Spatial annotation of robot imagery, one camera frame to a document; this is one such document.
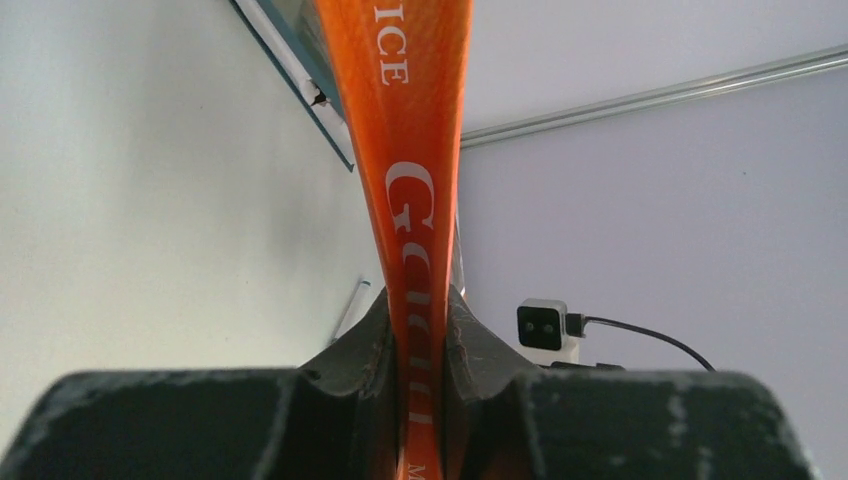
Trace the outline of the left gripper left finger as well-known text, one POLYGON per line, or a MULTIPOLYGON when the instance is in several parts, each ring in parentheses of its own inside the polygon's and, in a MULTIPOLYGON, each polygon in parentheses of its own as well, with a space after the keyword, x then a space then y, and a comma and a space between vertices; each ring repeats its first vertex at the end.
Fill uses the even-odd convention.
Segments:
POLYGON ((395 345, 380 294, 297 368, 84 371, 35 403, 5 479, 390 479, 395 345))

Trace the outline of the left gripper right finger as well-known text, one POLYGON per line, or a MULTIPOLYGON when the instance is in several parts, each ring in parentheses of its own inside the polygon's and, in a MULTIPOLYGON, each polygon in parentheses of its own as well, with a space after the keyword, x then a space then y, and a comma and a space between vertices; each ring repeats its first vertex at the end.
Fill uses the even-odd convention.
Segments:
POLYGON ((772 392, 739 372, 542 368, 451 291, 449 479, 815 479, 772 392))

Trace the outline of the orange Good Morning book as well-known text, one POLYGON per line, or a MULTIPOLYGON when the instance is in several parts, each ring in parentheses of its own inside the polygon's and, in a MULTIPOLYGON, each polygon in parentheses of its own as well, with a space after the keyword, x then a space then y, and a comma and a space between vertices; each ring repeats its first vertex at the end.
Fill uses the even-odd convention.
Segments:
POLYGON ((443 352, 472 24, 468 1, 315 5, 396 342, 400 479, 442 479, 443 352))

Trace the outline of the teal hardcover book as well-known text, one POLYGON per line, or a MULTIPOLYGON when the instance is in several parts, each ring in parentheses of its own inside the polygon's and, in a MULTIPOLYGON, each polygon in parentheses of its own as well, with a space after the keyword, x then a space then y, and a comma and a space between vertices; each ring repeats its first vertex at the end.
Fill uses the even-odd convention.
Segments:
POLYGON ((344 167, 352 172, 356 158, 315 3, 235 0, 232 5, 344 167))

